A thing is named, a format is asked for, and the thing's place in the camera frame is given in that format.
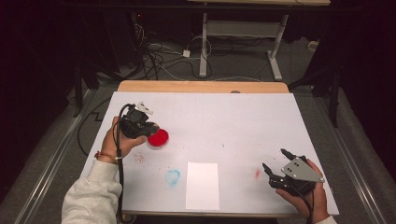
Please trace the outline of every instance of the red lid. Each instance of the red lid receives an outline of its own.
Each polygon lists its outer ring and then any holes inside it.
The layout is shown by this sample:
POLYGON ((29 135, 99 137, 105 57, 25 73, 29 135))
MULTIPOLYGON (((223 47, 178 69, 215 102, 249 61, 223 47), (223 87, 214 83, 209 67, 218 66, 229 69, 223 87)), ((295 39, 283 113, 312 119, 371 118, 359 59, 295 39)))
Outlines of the red lid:
POLYGON ((164 129, 159 129, 155 134, 148 137, 148 143, 152 147, 163 147, 169 139, 169 134, 164 129))

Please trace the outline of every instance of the wrist strap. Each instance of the wrist strap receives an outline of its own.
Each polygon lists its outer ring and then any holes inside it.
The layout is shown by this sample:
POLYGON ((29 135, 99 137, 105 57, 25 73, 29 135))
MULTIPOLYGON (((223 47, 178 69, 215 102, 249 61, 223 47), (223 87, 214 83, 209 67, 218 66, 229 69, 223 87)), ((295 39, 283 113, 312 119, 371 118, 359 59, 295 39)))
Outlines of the wrist strap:
POLYGON ((94 155, 94 157, 95 157, 96 159, 98 159, 100 156, 107 156, 107 157, 113 159, 113 161, 114 161, 116 164, 119 163, 119 162, 117 161, 117 157, 114 157, 114 156, 112 156, 112 155, 109 155, 109 154, 107 154, 107 153, 105 153, 105 152, 97 151, 96 154, 94 155))

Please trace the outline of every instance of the white paper sheet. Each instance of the white paper sheet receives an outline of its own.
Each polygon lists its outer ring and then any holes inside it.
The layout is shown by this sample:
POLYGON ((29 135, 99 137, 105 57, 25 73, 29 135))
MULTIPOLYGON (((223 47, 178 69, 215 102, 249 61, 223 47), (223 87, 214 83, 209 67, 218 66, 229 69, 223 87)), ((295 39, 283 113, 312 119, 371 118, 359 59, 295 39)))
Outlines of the white paper sheet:
POLYGON ((217 163, 188 162, 186 209, 219 210, 217 163))

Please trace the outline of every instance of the white sleeve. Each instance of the white sleeve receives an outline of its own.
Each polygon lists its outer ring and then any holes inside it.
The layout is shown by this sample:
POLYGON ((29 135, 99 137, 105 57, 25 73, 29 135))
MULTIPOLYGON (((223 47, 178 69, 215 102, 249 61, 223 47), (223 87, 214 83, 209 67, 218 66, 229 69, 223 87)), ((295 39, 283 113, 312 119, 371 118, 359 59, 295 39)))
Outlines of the white sleeve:
POLYGON ((337 223, 335 222, 334 217, 329 216, 326 219, 317 222, 316 224, 337 224, 337 223))
POLYGON ((118 165, 94 161, 87 177, 73 184, 64 196, 62 223, 117 223, 121 185, 118 165))

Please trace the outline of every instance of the white surface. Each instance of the white surface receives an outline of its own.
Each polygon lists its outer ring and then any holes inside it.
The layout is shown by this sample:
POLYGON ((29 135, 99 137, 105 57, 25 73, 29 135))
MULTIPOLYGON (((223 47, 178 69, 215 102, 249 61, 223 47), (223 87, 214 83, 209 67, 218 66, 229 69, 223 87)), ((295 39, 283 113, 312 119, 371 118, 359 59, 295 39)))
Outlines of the white surface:
MULTIPOLYGON (((169 132, 169 142, 160 150, 144 144, 123 160, 125 211, 293 215, 294 207, 269 186, 262 163, 283 176, 280 169, 289 162, 280 152, 285 148, 322 170, 291 93, 116 91, 82 176, 91 169, 113 117, 124 105, 141 101, 154 111, 149 120, 169 132), (219 211, 186 209, 188 161, 219 165, 219 211)), ((339 214, 327 179, 324 188, 329 213, 339 214)))
POLYGON ((219 210, 217 163, 188 162, 186 209, 219 210))

